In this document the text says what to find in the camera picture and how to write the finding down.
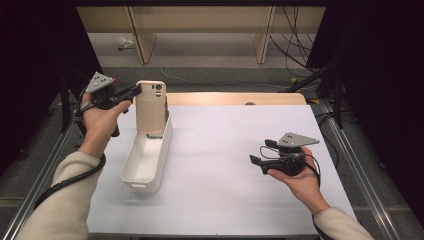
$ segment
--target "aluminum rail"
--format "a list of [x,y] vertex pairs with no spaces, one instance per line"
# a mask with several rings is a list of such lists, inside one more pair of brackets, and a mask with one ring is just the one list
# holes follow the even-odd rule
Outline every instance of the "aluminum rail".
[[55,146],[50,152],[50,155],[47,158],[47,161],[44,163],[40,174],[32,185],[31,190],[22,202],[22,205],[19,208],[18,212],[10,222],[10,226],[6,234],[4,235],[3,240],[15,239],[15,237],[18,235],[19,230],[22,228],[25,221],[31,215],[32,210],[34,208],[34,203],[37,201],[38,196],[40,196],[42,191],[44,191],[49,185],[51,181],[50,176],[56,169],[55,166],[57,166],[58,161],[62,160],[58,160],[58,157],[62,154],[66,146],[66,140],[68,139],[69,134],[72,132],[73,125],[74,124],[70,124],[70,126],[68,126],[65,132],[59,135]]
[[[321,99],[320,102],[322,103],[321,109],[324,113],[333,111],[327,100]],[[337,123],[333,119],[330,119],[329,122],[337,142],[342,149],[350,168],[352,169],[353,175],[361,188],[362,194],[364,195],[384,238],[390,240],[401,239],[390,214],[384,207],[383,202],[372,186],[343,129],[339,129]]]

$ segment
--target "phone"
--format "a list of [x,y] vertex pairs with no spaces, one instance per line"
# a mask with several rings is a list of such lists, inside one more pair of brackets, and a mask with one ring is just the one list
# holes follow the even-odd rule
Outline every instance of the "phone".
[[161,81],[138,81],[141,93],[135,97],[137,132],[161,133],[166,124],[166,85]]

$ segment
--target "sleeve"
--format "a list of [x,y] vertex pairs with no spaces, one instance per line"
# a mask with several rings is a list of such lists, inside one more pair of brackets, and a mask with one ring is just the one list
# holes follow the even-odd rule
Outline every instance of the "sleeve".
[[[66,157],[56,169],[53,185],[99,164],[99,159],[75,152]],[[47,198],[28,218],[17,239],[87,239],[87,217],[90,201],[100,172],[60,189]]]
[[328,208],[317,214],[314,224],[323,239],[373,239],[365,228],[338,208]]

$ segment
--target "white tabletop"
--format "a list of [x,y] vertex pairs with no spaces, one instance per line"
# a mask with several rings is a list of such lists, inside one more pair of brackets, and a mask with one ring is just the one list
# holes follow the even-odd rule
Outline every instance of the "white tabletop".
[[310,145],[332,206],[355,218],[322,135],[307,105],[170,106],[173,135],[161,187],[134,193],[120,178],[136,134],[135,108],[119,118],[121,135],[92,198],[91,233],[147,236],[316,235],[311,214],[281,182],[263,175],[249,155],[286,132],[319,139]]

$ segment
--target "white container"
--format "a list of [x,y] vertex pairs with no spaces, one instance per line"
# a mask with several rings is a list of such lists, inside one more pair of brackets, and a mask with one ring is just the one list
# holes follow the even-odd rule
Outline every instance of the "white container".
[[170,114],[162,138],[136,135],[121,174],[122,181],[134,192],[153,193],[159,190],[171,136]]

